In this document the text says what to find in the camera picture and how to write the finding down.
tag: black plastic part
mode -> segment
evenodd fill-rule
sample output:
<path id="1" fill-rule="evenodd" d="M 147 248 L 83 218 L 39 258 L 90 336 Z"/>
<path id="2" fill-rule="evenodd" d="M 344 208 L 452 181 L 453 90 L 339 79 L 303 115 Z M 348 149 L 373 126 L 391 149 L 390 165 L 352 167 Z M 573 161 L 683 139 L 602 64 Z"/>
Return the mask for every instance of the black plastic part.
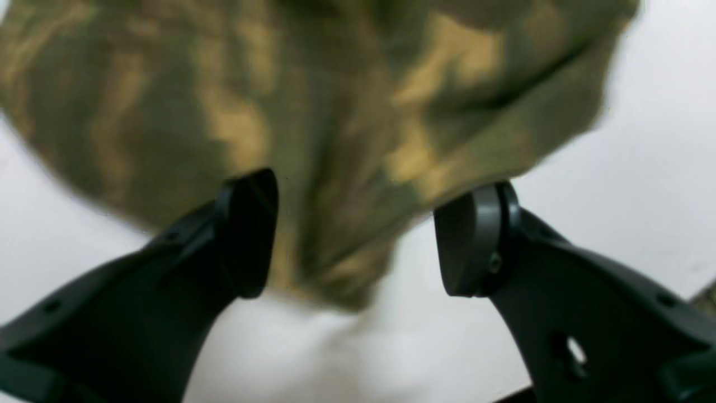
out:
<path id="1" fill-rule="evenodd" d="M 451 296 L 486 296 L 502 268 L 500 241 L 509 219 L 497 186 L 476 189 L 435 211 L 440 273 Z"/>
<path id="2" fill-rule="evenodd" d="M 266 284 L 278 202 L 269 170 L 228 182 L 0 328 L 0 387 L 37 403 L 180 403 L 216 317 Z"/>
<path id="3" fill-rule="evenodd" d="M 535 403 L 537 398 L 532 388 L 520 390 L 504 399 L 497 401 L 496 403 Z"/>
<path id="4" fill-rule="evenodd" d="M 504 194 L 504 189 L 496 192 Z M 494 201 L 483 200 L 492 214 Z M 520 349 L 533 388 L 504 402 L 529 402 L 530 394 L 538 403 L 716 402 L 716 323 L 637 272 L 574 247 L 534 214 L 519 209 L 516 198 L 505 200 L 512 206 L 503 217 L 519 211 L 519 218 L 503 220 L 513 228 L 502 227 L 500 233 L 515 236 L 500 238 L 505 277 L 488 296 Z M 459 215 L 443 209 L 466 214 L 465 205 L 448 204 L 435 216 Z M 483 208 L 479 202 L 474 206 Z M 436 220 L 435 227 L 438 237 L 449 239 L 454 226 Z M 452 239 L 477 245 L 479 229 L 460 227 L 461 236 Z M 475 247 L 473 253 L 482 254 L 483 248 Z M 440 261 L 441 271 L 455 270 L 443 266 L 445 261 Z M 463 267 L 462 278 L 479 281 L 465 282 L 460 293 L 484 295 L 480 281 L 490 280 L 484 272 L 484 264 Z M 443 273 L 448 280 L 452 276 Z"/>

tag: camouflage fabric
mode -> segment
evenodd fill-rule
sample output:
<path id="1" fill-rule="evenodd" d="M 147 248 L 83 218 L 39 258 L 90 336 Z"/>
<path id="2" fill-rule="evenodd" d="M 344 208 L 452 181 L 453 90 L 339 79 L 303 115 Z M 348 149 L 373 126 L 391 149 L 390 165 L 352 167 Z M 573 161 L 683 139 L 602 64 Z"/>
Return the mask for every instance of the camouflage fabric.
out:
<path id="1" fill-rule="evenodd" d="M 588 130 L 637 0 L 11 0 L 0 102 L 152 231 L 269 166 L 271 286 L 370 302 L 396 239 Z"/>
<path id="2" fill-rule="evenodd" d="M 716 320 L 716 284 L 711 284 L 706 290 L 702 291 L 691 301 L 691 304 Z"/>

